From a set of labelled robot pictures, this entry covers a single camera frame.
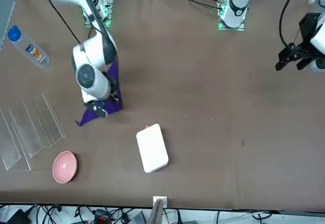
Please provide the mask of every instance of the circuit board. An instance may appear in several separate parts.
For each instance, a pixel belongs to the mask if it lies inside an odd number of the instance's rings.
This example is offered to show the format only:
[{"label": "circuit board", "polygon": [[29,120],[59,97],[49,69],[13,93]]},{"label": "circuit board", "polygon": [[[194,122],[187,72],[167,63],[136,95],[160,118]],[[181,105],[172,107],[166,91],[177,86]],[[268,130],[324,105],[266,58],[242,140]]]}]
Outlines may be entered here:
[{"label": "circuit board", "polygon": [[[101,16],[105,27],[110,27],[112,22],[113,0],[99,0],[96,9]],[[91,27],[86,18],[85,27]]]}]

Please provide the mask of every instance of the white block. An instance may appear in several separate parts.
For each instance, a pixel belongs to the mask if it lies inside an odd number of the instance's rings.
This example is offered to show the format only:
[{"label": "white block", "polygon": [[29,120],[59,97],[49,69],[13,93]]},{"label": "white block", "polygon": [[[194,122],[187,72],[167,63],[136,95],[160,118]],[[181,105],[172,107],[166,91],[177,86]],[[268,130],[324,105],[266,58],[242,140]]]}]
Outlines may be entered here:
[{"label": "white block", "polygon": [[168,163],[168,155],[159,124],[152,125],[137,133],[143,169],[151,173]]}]

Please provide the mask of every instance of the brown tabletop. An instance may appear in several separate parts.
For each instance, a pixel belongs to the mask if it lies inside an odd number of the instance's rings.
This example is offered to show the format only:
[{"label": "brown tabletop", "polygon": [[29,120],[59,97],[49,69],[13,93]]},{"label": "brown tabletop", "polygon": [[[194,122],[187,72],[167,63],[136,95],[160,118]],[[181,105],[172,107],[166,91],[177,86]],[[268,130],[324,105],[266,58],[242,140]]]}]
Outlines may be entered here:
[{"label": "brown tabletop", "polygon": [[[198,0],[213,4],[211,0]],[[71,66],[77,44],[47,0],[17,0],[17,24],[50,55],[41,70],[5,39],[1,108],[43,92],[67,136],[38,153],[47,171],[0,167],[0,200],[169,207],[322,211],[325,159],[323,74],[276,72],[286,0],[251,0],[246,31],[218,31],[217,13],[186,0],[114,0],[110,32],[119,56],[124,109],[83,127],[84,106]],[[80,40],[81,9],[58,5]],[[293,41],[314,7],[292,0],[283,35]],[[145,174],[136,133],[159,123],[170,163]],[[79,160],[68,184],[50,165],[64,150]]]}]

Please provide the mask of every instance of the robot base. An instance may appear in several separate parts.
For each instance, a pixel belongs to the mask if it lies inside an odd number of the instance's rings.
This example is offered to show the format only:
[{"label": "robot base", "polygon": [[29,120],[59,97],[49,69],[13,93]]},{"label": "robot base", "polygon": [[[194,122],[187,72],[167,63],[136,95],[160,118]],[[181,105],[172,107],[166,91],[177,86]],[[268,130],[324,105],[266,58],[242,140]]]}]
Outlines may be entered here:
[{"label": "robot base", "polygon": [[218,10],[218,30],[238,30],[238,31],[245,30],[245,23],[244,23],[245,16],[244,16],[242,24],[240,24],[236,28],[228,27],[225,24],[225,22],[222,20],[221,17],[224,15],[224,10],[227,8],[227,0],[223,0],[222,2],[217,2],[217,6],[221,7],[223,9],[223,11]]}]

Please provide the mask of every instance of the water bottle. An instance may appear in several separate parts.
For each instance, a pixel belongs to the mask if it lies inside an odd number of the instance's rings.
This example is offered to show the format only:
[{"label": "water bottle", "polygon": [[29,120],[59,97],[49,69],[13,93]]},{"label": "water bottle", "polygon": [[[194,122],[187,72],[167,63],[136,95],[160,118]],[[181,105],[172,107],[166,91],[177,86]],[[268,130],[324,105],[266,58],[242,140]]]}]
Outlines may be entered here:
[{"label": "water bottle", "polygon": [[16,25],[8,31],[8,38],[20,52],[38,67],[45,68],[49,65],[49,55],[30,37],[22,33]]}]

